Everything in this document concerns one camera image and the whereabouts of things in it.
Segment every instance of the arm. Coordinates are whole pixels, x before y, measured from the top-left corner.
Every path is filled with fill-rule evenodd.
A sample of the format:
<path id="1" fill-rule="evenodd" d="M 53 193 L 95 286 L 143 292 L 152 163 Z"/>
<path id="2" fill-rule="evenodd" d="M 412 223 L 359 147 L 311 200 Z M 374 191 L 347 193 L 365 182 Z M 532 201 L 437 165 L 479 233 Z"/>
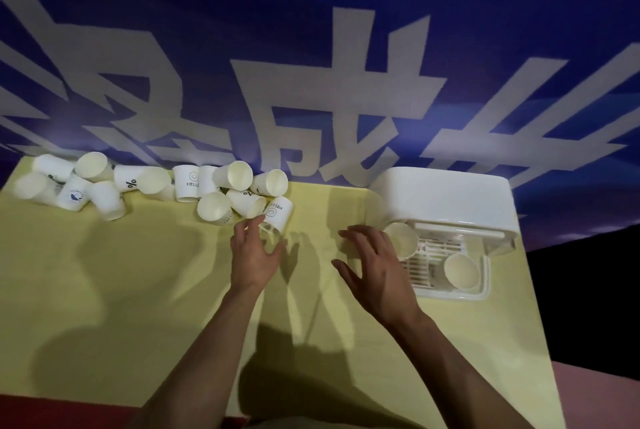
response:
<path id="1" fill-rule="evenodd" d="M 362 307 L 393 336 L 416 368 L 450 429 L 531 429 L 418 306 L 411 281 L 384 232 L 364 225 L 340 235 L 353 242 L 362 278 L 332 264 Z"/>
<path id="2" fill-rule="evenodd" d="M 231 288 L 220 308 L 128 429 L 217 428 L 225 415 L 244 336 L 258 296 L 280 262 L 284 244 L 264 250 L 260 215 L 236 224 Z"/>

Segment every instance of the cup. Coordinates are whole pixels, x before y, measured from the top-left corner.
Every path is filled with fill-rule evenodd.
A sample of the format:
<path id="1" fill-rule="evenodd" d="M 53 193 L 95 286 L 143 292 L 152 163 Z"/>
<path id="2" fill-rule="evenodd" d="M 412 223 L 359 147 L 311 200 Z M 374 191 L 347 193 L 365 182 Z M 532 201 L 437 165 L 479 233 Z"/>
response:
<path id="1" fill-rule="evenodd" d="M 148 166 L 137 178 L 138 189 L 148 198 L 162 202 L 175 200 L 175 186 L 169 171 Z"/>
<path id="2" fill-rule="evenodd" d="M 75 167 L 76 164 L 71 161 L 58 158 L 52 154 L 43 154 L 33 160 L 31 170 L 43 173 L 58 183 L 66 183 L 73 174 Z"/>
<path id="3" fill-rule="evenodd" d="M 267 199 L 256 195 L 251 191 L 229 190 L 227 198 L 231 202 L 231 208 L 245 218 L 255 218 L 264 211 Z"/>
<path id="4" fill-rule="evenodd" d="M 289 179 L 282 170 L 271 170 L 253 177 L 251 191 L 269 197 L 283 196 L 289 187 Z"/>
<path id="5" fill-rule="evenodd" d="M 127 213 L 122 194 L 112 181 L 91 183 L 89 198 L 105 220 L 116 220 Z"/>
<path id="6" fill-rule="evenodd" d="M 251 186 L 252 181 L 253 171 L 244 161 L 234 161 L 213 171 L 213 182 L 220 188 L 244 191 Z"/>
<path id="7" fill-rule="evenodd" d="M 260 228 L 267 232 L 276 232 L 282 236 L 284 228 L 287 226 L 289 217 L 293 212 L 293 203 L 284 197 L 273 199 L 264 210 L 264 221 Z"/>
<path id="8" fill-rule="evenodd" d="M 175 181 L 175 199 L 181 203 L 195 202 L 198 194 L 200 167 L 196 165 L 180 165 L 173 168 Z"/>
<path id="9" fill-rule="evenodd" d="M 91 182 L 72 174 L 60 190 L 56 205 L 69 211 L 80 211 L 89 201 Z"/>
<path id="10" fill-rule="evenodd" d="M 43 205 L 56 205 L 62 185 L 44 173 L 32 171 L 13 183 L 13 194 L 21 200 L 30 200 Z"/>
<path id="11" fill-rule="evenodd" d="M 469 256 L 464 254 L 453 254 L 448 256 L 440 269 L 437 269 L 436 279 L 442 279 L 442 274 L 446 280 L 460 291 L 471 291 L 480 283 L 480 268 Z"/>
<path id="12" fill-rule="evenodd" d="M 215 225 L 233 225 L 235 223 L 231 201 L 219 191 L 204 195 L 198 202 L 196 210 L 201 219 Z"/>
<path id="13" fill-rule="evenodd" d="M 398 260 L 404 261 L 418 251 L 418 234 L 406 223 L 389 223 L 384 233 L 389 236 Z"/>
<path id="14" fill-rule="evenodd" d="M 217 166 L 201 166 L 198 172 L 198 196 L 203 197 L 208 193 L 220 191 L 216 183 L 213 181 L 213 172 L 217 170 Z"/>
<path id="15" fill-rule="evenodd" d="M 113 179 L 113 169 L 109 158 L 98 151 L 88 152 L 76 163 L 76 175 L 97 183 Z"/>
<path id="16" fill-rule="evenodd" d="M 138 189 L 138 176 L 148 166 L 124 166 L 118 165 L 113 169 L 113 182 L 121 193 Z"/>

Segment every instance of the yellow table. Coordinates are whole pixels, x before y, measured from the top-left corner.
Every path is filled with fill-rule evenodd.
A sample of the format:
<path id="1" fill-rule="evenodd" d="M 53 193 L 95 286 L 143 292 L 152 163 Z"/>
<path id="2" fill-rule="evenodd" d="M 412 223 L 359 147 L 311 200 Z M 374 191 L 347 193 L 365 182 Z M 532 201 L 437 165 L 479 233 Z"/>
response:
<path id="1" fill-rule="evenodd" d="M 103 222 L 0 194 L 0 392 L 141 405 L 227 290 L 230 228 L 194 204 L 128 193 Z M 354 301 L 330 260 L 337 231 L 363 220 L 365 191 L 292 183 L 288 255 L 252 316 L 229 415 L 306 415 L 444 427 L 393 339 Z M 421 299 L 471 363 L 538 428 L 564 420 L 527 262 L 493 262 L 486 301 Z"/>

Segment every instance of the blue wall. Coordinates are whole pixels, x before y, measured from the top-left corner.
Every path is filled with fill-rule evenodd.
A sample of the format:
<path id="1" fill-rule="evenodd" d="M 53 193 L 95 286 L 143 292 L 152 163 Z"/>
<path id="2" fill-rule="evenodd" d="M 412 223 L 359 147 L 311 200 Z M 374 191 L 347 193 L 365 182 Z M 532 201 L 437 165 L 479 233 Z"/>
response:
<path id="1" fill-rule="evenodd" d="M 0 0 L 0 159 L 510 178 L 528 248 L 640 223 L 637 0 Z"/>

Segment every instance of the person's right arm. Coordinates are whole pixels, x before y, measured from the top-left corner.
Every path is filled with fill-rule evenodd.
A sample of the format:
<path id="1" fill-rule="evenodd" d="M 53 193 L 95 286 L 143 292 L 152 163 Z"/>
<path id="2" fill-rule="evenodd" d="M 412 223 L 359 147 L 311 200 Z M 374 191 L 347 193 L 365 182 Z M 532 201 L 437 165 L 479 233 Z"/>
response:
<path id="1" fill-rule="evenodd" d="M 354 297 L 393 336 L 413 363 L 449 429 L 532 429 L 418 306 L 389 237 L 354 225 L 340 235 L 358 249 L 362 277 L 334 259 Z"/>

